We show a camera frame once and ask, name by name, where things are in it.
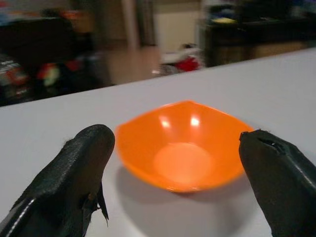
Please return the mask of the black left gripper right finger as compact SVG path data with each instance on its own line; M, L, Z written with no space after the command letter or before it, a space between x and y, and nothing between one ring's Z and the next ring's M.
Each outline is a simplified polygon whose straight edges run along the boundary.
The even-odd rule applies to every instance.
M274 237L316 235L316 167L267 131L242 132L239 156Z

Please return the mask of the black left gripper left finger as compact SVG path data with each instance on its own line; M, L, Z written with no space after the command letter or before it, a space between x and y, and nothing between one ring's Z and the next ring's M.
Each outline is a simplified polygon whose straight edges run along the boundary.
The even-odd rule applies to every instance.
M95 124L68 140L1 221L3 237L83 237L93 212L109 215L102 177L115 136Z

